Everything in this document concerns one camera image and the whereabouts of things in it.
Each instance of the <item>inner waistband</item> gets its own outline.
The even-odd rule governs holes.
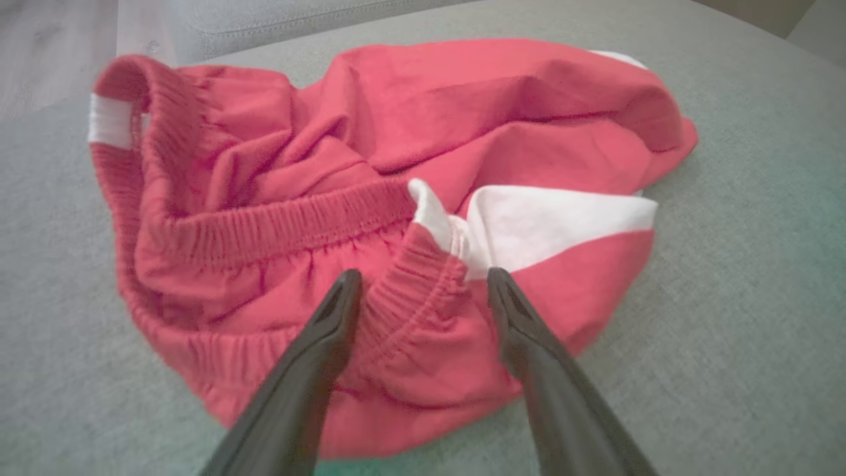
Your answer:
[[[406,180],[357,185],[318,196],[151,223],[151,244],[169,257],[235,265],[310,250],[409,222],[416,204]]]

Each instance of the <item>couch cushion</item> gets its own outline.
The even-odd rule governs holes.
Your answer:
[[[846,473],[846,72],[697,3],[486,0],[218,62],[304,86],[369,43],[528,36],[631,54],[700,144],[646,196],[651,262],[580,359],[660,474]],[[192,474],[223,431],[114,290],[87,106],[0,126],[0,473]],[[537,474],[519,403],[318,474]]]
[[[469,0],[167,0],[181,64]]]

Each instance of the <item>gray couch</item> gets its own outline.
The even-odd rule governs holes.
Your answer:
[[[846,72],[687,0],[484,0],[215,62],[302,86],[350,47],[483,36],[630,54],[699,128],[646,191],[661,203],[647,270],[580,359],[658,471],[846,474]],[[117,297],[86,114],[80,97],[0,128],[0,473],[196,473],[224,432]],[[318,470],[536,472],[519,403]]]
[[[180,64],[470,0],[165,0]]]

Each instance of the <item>red fabric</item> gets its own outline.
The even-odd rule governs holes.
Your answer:
[[[271,71],[130,56],[95,94],[135,111],[132,150],[91,144],[120,293],[222,423],[335,278],[362,271],[364,311],[324,457],[403,451],[519,394],[497,361],[483,283],[409,223],[408,179],[459,215],[483,185],[631,194],[696,143],[652,72],[525,40],[363,47],[304,89]],[[580,351],[650,245],[651,232],[593,241],[514,277]]]

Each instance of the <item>white stripe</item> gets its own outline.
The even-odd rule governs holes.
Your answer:
[[[591,53],[601,54],[602,56],[606,56],[608,58],[614,58],[614,59],[617,59],[618,61],[622,61],[623,63],[633,64],[634,66],[637,66],[638,68],[649,69],[643,63],[641,63],[640,61],[630,57],[627,54],[615,53],[615,52],[612,52],[612,51],[597,51],[597,50],[591,50]]]
[[[132,103],[91,94],[88,142],[132,148]]]
[[[658,207],[637,196],[489,185],[470,198],[463,220],[447,215],[423,180],[411,180],[409,192],[418,203],[414,221],[467,264],[471,280],[491,266],[513,272],[588,241],[651,230]]]

